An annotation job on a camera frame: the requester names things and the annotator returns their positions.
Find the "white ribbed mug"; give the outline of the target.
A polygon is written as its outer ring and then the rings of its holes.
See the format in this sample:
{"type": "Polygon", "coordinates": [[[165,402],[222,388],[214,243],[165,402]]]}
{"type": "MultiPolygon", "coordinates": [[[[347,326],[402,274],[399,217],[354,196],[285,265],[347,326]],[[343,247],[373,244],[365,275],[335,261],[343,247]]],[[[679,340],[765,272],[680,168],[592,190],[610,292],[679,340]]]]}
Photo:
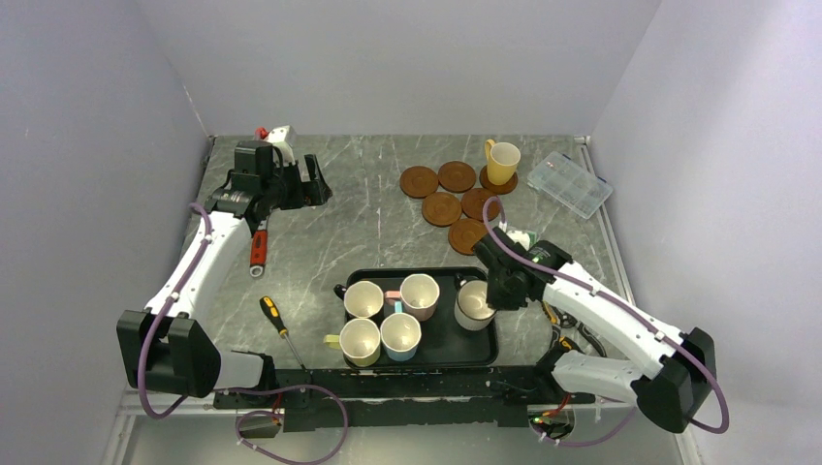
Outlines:
{"type": "Polygon", "coordinates": [[[495,318],[496,310],[487,302],[488,283],[484,280],[468,280],[456,277],[457,306],[454,310],[458,324],[468,331],[486,328],[495,318]]]}

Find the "brown wooden coaster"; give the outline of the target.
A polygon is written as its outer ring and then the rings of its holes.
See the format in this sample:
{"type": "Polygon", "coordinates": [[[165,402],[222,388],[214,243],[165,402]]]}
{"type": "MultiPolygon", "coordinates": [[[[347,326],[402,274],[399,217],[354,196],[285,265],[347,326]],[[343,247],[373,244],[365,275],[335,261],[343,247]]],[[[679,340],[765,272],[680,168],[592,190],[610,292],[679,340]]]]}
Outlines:
{"type": "Polygon", "coordinates": [[[452,224],[448,231],[450,246],[458,253],[471,256],[474,246],[488,233],[485,225],[472,218],[461,218],[452,224]]]}
{"type": "Polygon", "coordinates": [[[424,199],[438,190],[439,180],[431,168],[413,166],[402,172],[399,186],[409,198],[424,199]]]}
{"type": "Polygon", "coordinates": [[[460,205],[463,213],[471,219],[482,222],[483,208],[486,201],[495,193],[485,188],[474,188],[462,194],[460,205]]]}
{"type": "Polygon", "coordinates": [[[496,195],[507,195],[512,193],[519,184],[518,175],[514,172],[512,177],[504,184],[494,184],[490,181],[488,176],[488,168],[482,167],[479,175],[481,186],[496,195]]]}
{"type": "Polygon", "coordinates": [[[435,192],[423,200],[423,218],[435,227],[450,227],[462,216],[460,200],[448,192],[435,192]]]}
{"type": "Polygon", "coordinates": [[[462,161],[443,164],[437,173],[440,186],[451,193],[464,193],[472,189],[477,180],[476,171],[462,161]]]}

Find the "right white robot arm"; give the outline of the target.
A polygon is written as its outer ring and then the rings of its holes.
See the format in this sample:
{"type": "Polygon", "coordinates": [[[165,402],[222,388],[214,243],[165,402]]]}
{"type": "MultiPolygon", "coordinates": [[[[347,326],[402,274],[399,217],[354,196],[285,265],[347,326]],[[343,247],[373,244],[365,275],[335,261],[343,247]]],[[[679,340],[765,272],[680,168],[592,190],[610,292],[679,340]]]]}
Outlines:
{"type": "Polygon", "coordinates": [[[488,305],[515,311],[528,301],[559,309],[611,342],[621,359],[578,352],[549,355],[534,376],[540,398],[591,393],[635,406],[655,425],[681,433],[693,425],[713,434],[730,426],[726,397],[716,379],[713,338],[685,332],[611,293],[571,255],[549,241],[529,249],[500,228],[473,247],[488,270],[488,305]]]}

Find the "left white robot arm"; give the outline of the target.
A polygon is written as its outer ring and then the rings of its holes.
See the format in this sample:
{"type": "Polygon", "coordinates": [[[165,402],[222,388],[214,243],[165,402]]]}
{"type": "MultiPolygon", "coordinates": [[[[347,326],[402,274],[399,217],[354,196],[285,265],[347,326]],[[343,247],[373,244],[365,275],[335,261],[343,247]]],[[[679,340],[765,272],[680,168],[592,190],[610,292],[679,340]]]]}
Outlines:
{"type": "Polygon", "coordinates": [[[161,290],[141,310],[126,310],[116,335],[128,383],[142,399],[151,392],[203,398],[239,388],[256,407],[279,390],[269,357],[224,351],[198,322],[237,256],[277,210],[323,205],[332,189],[315,155],[295,160],[284,141],[242,140],[225,181],[202,203],[196,233],[161,290]]]}

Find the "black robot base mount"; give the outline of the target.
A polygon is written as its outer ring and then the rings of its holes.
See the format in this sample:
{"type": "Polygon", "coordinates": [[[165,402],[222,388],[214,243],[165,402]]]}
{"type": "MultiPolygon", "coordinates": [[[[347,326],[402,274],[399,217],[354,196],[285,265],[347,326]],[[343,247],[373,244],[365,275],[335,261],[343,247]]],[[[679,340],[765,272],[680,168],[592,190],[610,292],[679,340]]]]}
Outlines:
{"type": "Polygon", "coordinates": [[[543,412],[590,404],[532,365],[429,369],[275,369],[252,394],[223,390],[218,410],[270,410],[287,432],[320,428],[492,423],[522,427],[543,412]]]}

